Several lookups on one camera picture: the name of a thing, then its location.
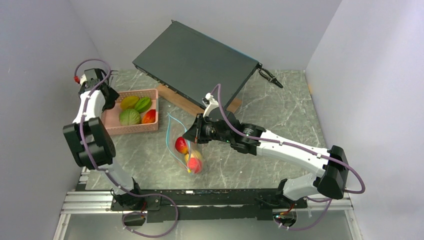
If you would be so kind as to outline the green star fruit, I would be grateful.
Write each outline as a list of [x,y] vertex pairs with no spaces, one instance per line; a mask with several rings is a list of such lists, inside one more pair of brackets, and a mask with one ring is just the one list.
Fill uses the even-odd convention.
[[152,100],[150,97],[142,97],[140,98],[137,103],[134,105],[134,109],[138,112],[138,113],[144,113],[147,110],[150,109],[150,107],[152,106]]

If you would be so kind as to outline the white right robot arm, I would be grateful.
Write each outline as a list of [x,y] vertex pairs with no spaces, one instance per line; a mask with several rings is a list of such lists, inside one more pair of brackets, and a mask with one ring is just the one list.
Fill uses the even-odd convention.
[[228,143],[238,153],[274,158],[306,170],[308,173],[304,176],[280,181],[275,200],[282,208],[315,194],[335,200],[344,197],[348,170],[342,148],[304,145],[264,127],[241,123],[231,112],[227,112],[226,117],[229,122],[215,112],[211,116],[199,113],[182,137],[195,144]]

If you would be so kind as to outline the pink plastic basket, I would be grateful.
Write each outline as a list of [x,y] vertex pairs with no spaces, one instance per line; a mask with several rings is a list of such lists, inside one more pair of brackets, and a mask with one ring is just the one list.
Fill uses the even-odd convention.
[[[122,109],[121,102],[128,97],[150,99],[151,104],[143,112],[133,108]],[[135,134],[157,131],[159,128],[159,93],[157,89],[141,89],[119,92],[112,109],[105,110],[101,120],[109,135]]]

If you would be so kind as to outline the red tomato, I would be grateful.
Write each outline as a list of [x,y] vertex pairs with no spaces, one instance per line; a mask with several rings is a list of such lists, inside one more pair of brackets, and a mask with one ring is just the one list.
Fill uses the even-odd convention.
[[202,160],[191,157],[187,162],[188,170],[190,173],[199,174],[203,170],[203,162]]

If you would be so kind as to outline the yellow lemon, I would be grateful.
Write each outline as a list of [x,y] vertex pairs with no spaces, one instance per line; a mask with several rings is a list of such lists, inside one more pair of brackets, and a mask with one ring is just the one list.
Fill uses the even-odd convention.
[[203,160],[203,156],[202,154],[197,151],[196,149],[192,149],[190,152],[188,152],[187,154],[184,155],[184,160],[186,163],[189,162],[189,159],[194,158],[194,159],[198,159],[200,161]]

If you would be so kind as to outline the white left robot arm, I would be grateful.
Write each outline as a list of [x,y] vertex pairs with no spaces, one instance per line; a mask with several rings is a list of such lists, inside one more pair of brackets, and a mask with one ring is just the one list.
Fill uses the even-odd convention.
[[139,185],[114,160],[116,149],[101,115],[111,110],[119,94],[109,86],[104,70],[85,70],[78,92],[80,107],[72,124],[63,127],[63,135],[79,167],[97,171],[112,185],[111,194],[121,207],[137,210],[144,204]]

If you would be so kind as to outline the clear zip top bag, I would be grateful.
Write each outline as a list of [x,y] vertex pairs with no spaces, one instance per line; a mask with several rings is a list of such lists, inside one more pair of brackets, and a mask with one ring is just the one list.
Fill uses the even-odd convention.
[[165,143],[175,162],[188,174],[197,175],[203,170],[203,155],[198,145],[183,138],[186,126],[176,117],[167,113],[168,124]]

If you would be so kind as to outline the orange red pepper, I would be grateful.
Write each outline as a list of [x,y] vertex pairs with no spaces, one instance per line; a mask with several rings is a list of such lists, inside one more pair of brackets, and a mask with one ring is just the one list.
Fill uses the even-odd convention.
[[141,119],[141,124],[152,124],[156,121],[156,113],[155,109],[150,109],[147,111]]

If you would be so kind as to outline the red apple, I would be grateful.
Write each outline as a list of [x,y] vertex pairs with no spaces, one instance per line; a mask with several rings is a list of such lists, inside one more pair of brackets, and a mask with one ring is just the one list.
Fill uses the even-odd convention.
[[188,143],[182,136],[176,139],[174,147],[180,154],[185,155],[189,152]]

